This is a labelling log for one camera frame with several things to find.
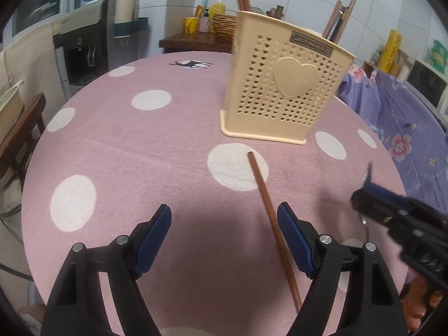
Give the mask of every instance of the wall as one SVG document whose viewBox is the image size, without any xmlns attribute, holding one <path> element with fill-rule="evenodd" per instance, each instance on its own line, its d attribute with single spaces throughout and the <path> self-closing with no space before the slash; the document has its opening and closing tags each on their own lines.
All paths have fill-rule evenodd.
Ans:
<svg viewBox="0 0 448 336">
<path fill-rule="evenodd" d="M 195 0 L 194 5 L 200 4 L 201 1 Z M 285 7 L 285 21 L 322 32 L 336 1 L 250 0 L 250 4 L 261 8 L 263 11 L 276 5 L 283 5 Z M 348 5 L 350 0 L 341 1 Z M 422 14 L 431 17 L 431 21 L 425 24 L 424 28 L 419 28 L 422 31 L 425 30 L 426 34 L 416 35 L 416 27 L 409 26 L 410 21 L 413 21 L 413 17 L 410 16 L 413 5 L 409 1 L 412 1 L 414 5 L 421 2 L 421 0 L 357 0 L 353 15 L 340 40 L 340 45 L 355 54 L 359 60 L 370 60 L 375 50 L 386 44 L 390 30 L 398 28 L 400 32 L 403 30 L 404 33 L 403 48 L 422 55 L 430 35 L 439 37 L 443 34 L 446 35 L 446 32 L 441 27 L 432 9 L 430 8 L 431 10 L 427 11 L 425 7 L 422 7 L 421 9 L 426 11 Z M 224 3 L 229 13 L 238 10 L 236 0 L 224 0 Z M 413 46 L 415 39 L 419 41 L 417 47 Z"/>
<path fill-rule="evenodd" d="M 193 13 L 194 0 L 140 0 L 139 17 L 148 17 L 150 28 L 138 36 L 138 57 L 161 54 L 158 41 L 182 31 L 183 19 Z"/>
</svg>

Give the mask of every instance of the perforated basket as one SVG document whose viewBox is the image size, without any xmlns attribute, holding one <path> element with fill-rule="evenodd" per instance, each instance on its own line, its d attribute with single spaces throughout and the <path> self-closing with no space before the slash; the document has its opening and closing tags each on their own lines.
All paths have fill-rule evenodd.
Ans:
<svg viewBox="0 0 448 336">
<path fill-rule="evenodd" d="M 315 32 L 238 12 L 222 132 L 305 144 L 353 58 Z"/>
</svg>

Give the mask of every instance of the wooden countertop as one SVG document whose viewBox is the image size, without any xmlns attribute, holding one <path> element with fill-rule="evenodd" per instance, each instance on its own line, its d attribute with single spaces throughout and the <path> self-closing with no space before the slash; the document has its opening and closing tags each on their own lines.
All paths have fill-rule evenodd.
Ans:
<svg viewBox="0 0 448 336">
<path fill-rule="evenodd" d="M 196 32 L 181 33 L 162 39 L 158 42 L 160 48 L 201 50 L 206 52 L 231 53 L 232 42 L 219 39 L 215 34 Z"/>
</svg>

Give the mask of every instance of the heart emblem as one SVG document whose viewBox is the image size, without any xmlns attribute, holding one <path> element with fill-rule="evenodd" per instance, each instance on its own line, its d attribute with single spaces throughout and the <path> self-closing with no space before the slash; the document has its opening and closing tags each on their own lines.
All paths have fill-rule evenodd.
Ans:
<svg viewBox="0 0 448 336">
<path fill-rule="evenodd" d="M 301 64 L 294 58 L 283 57 L 274 65 L 274 80 L 282 96 L 290 100 L 317 86 L 320 72 L 312 64 Z"/>
</svg>

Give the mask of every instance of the table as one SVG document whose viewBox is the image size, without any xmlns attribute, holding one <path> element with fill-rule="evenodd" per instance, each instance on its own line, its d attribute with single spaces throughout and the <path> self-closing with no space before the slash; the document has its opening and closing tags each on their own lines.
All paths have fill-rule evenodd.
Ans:
<svg viewBox="0 0 448 336">
<path fill-rule="evenodd" d="M 173 53 L 174 50 L 200 50 L 206 52 L 231 53 L 232 42 L 218 38 L 209 32 L 197 32 L 194 34 L 181 33 L 162 39 L 158 42 L 165 53 Z"/>
<path fill-rule="evenodd" d="M 25 252 L 44 300 L 74 243 L 108 244 L 166 203 L 171 229 L 138 280 L 163 334 L 286 335 L 293 300 L 246 153 L 256 152 L 274 206 L 287 201 L 341 243 L 365 241 L 349 199 L 369 161 L 375 183 L 405 193 L 381 142 L 336 98 L 304 146 L 224 136 L 219 111 L 230 58 L 184 52 L 138 60 L 83 88 L 48 124 L 22 204 Z M 401 288 L 407 266 L 399 247 L 368 223 Z M 304 299 L 310 281 L 296 275 Z M 103 276 L 102 286 L 119 332 Z M 344 274 L 327 332 L 337 326 L 346 287 Z"/>
<path fill-rule="evenodd" d="M 29 102 L 27 102 L 22 115 L 0 146 L 0 178 L 2 178 L 6 174 L 8 168 L 11 167 L 14 174 L 19 178 L 22 188 L 25 180 L 26 162 L 36 145 L 31 132 L 36 125 L 41 134 L 45 130 L 45 125 L 42 120 L 42 112 L 45 108 L 45 104 L 46 100 L 43 93 L 35 95 Z M 28 148 L 22 163 L 17 163 L 17 154 L 25 142 L 28 144 Z"/>
</svg>

